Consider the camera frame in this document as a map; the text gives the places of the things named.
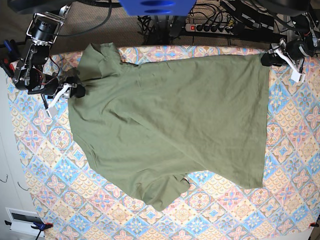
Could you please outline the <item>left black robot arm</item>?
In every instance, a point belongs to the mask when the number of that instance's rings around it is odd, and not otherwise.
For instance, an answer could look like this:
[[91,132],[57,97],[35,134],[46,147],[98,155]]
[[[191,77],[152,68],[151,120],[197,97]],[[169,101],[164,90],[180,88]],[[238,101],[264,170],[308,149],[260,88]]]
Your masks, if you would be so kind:
[[291,41],[282,38],[278,44],[271,44],[261,58],[263,66],[295,65],[320,50],[320,21],[309,0],[259,0],[258,3],[298,36]]

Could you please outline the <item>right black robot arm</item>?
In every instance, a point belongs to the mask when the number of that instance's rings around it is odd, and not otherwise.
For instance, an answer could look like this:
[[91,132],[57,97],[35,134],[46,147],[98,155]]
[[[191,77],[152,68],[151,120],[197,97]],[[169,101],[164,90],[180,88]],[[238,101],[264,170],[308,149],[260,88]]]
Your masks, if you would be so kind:
[[52,60],[51,48],[64,25],[70,7],[69,3],[57,11],[33,14],[26,32],[28,39],[11,78],[18,90],[27,91],[29,95],[48,96],[50,99],[58,93],[65,98],[85,96],[85,87],[75,76],[63,73],[61,67],[58,67],[57,73],[44,73],[45,64]]

